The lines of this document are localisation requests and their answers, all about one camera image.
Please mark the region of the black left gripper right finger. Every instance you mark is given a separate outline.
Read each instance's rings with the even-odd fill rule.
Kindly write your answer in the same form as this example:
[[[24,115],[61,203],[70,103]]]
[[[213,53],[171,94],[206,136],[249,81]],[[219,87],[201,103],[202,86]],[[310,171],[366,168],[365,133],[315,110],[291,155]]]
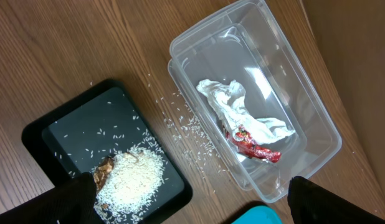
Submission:
[[[291,179],[287,201],[298,224],[385,224],[382,218],[301,176]]]

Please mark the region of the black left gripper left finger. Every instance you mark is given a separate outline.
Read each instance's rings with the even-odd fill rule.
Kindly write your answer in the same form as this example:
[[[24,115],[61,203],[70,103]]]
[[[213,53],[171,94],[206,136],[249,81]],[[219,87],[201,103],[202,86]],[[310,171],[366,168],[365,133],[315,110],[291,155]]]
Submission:
[[[0,223],[101,223],[93,208],[96,190],[93,175],[83,173],[0,214]]]

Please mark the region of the red snack wrapper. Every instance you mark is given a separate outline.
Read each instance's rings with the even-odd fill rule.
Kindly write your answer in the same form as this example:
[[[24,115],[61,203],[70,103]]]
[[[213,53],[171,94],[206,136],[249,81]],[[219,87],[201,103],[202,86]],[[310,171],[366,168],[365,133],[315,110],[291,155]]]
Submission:
[[[235,136],[232,136],[225,127],[223,127],[223,131],[226,140],[234,146],[234,149],[249,159],[254,158],[264,160],[265,162],[277,163],[281,158],[281,152],[271,151],[260,146],[243,126],[239,126]]]

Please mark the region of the white tissue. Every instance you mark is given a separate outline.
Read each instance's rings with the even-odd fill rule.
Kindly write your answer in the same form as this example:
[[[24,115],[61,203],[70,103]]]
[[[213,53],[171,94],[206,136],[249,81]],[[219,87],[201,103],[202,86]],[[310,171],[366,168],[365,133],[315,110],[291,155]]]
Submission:
[[[207,98],[226,130],[238,141],[242,140],[237,136],[240,129],[246,130],[259,145],[272,144],[296,133],[277,118],[254,118],[245,107],[246,90],[236,80],[225,85],[205,79],[196,89]]]

